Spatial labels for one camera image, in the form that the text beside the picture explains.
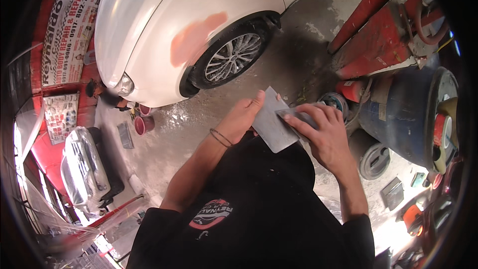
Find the person's left hand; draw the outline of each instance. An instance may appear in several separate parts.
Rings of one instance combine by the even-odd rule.
[[[258,91],[255,99],[242,99],[237,102],[234,108],[218,124],[216,130],[233,145],[238,143],[254,122],[257,112],[264,104],[265,96],[264,91]]]

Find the yellow cable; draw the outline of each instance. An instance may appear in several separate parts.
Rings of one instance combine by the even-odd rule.
[[[441,45],[438,47],[438,49],[434,52],[434,53],[438,53],[441,49],[443,49],[443,47],[445,47],[446,45],[448,45],[452,40],[453,40],[454,37],[451,37],[449,40],[447,40],[445,42],[445,44]]]

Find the shirt logo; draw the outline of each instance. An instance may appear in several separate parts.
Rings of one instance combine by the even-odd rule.
[[[211,200],[196,214],[189,226],[200,230],[208,229],[228,217],[232,209],[223,199]]]

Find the white car in plastic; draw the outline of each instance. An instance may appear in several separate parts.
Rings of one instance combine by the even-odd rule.
[[[129,101],[169,105],[245,72],[296,0],[101,0],[101,79]]]
[[[109,177],[98,153],[101,142],[98,128],[77,126],[65,140],[60,173],[73,206],[89,218],[113,202],[124,184]]]

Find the wheel arch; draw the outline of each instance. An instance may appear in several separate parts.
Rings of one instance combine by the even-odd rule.
[[[246,21],[251,21],[251,20],[254,20],[254,19],[262,19],[264,20],[265,22],[267,21],[271,21],[272,24],[274,24],[276,27],[278,28],[281,28],[281,15],[276,12],[276,11],[260,11],[260,12],[255,12],[255,13],[252,13],[252,14],[249,14],[247,16],[244,16],[236,21],[234,21],[233,23],[229,24],[228,26],[226,26],[225,28],[223,28],[220,32],[218,32],[217,34],[215,34],[207,43],[206,45],[204,45],[201,50],[194,56],[194,58],[192,58],[189,63],[188,63],[188,66],[186,67],[186,70],[184,71],[184,73],[182,74],[182,77],[181,77],[181,81],[179,83],[179,92],[181,93],[181,95],[183,97],[186,97],[186,98],[191,98],[193,97],[194,95],[196,95],[198,92],[199,92],[199,88],[195,87],[194,85],[192,85],[192,83],[190,83],[187,78],[189,77],[189,73],[191,72],[191,69],[193,68],[193,66],[195,65],[195,63],[197,62],[197,60],[204,54],[204,52],[207,51],[207,49],[212,45],[214,44],[218,39],[220,39],[224,33],[230,31],[231,29],[233,29],[234,27],[246,22]]]

